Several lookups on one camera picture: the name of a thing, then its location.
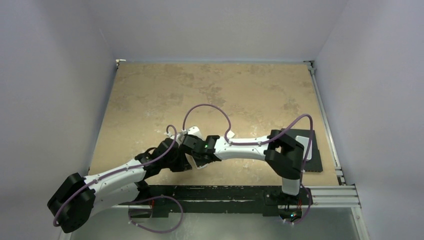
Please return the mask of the white battery cover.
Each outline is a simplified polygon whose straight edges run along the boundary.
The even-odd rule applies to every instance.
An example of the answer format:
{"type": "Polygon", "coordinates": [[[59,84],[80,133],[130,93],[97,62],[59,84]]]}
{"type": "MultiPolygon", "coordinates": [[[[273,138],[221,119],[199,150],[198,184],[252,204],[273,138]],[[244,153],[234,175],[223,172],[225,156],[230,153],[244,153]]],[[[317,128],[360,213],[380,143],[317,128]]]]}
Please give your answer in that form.
{"type": "Polygon", "coordinates": [[[235,133],[233,132],[233,131],[228,131],[227,133],[226,133],[226,137],[228,138],[228,139],[231,139],[231,138],[233,138],[235,136],[235,133]]]}

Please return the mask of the white red remote control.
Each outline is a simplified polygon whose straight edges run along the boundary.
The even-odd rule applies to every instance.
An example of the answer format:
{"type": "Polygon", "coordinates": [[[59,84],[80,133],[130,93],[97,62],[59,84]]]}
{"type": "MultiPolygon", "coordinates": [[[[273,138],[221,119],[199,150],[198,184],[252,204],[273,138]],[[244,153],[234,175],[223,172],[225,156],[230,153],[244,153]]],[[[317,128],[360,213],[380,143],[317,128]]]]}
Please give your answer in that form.
{"type": "Polygon", "coordinates": [[[186,155],[186,157],[189,163],[191,164],[191,166],[198,170],[203,169],[209,165],[208,163],[205,163],[205,164],[203,164],[202,162],[198,163],[191,155],[186,155]]]}

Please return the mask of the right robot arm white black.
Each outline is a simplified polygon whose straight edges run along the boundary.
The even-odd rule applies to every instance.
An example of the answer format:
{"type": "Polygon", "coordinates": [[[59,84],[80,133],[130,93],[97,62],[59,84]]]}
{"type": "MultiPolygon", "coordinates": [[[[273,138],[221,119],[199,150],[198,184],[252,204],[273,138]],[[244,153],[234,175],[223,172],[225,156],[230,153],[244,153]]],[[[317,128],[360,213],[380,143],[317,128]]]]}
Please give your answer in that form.
{"type": "Polygon", "coordinates": [[[300,198],[305,146],[282,130],[256,138],[202,138],[198,127],[177,134],[179,149],[202,168],[212,162],[249,159],[266,162],[282,178],[280,196],[288,204],[300,198]]]}

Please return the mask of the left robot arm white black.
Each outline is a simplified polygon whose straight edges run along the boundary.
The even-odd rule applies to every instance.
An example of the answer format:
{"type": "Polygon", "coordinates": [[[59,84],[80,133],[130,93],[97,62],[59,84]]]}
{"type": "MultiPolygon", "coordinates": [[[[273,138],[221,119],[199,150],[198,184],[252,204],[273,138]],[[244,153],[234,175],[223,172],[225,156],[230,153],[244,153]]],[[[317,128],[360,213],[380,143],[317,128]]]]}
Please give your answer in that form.
{"type": "Polygon", "coordinates": [[[166,138],[159,146],[149,148],[127,163],[102,173],[82,176],[69,175],[47,202],[53,214],[53,226],[64,233],[72,233],[91,217],[116,205],[146,205],[146,213],[129,210],[130,223],[134,217],[158,217],[159,209],[170,204],[182,210],[182,205],[172,196],[154,193],[146,180],[161,170],[184,172],[192,169],[187,155],[195,144],[179,143],[166,138]]]}

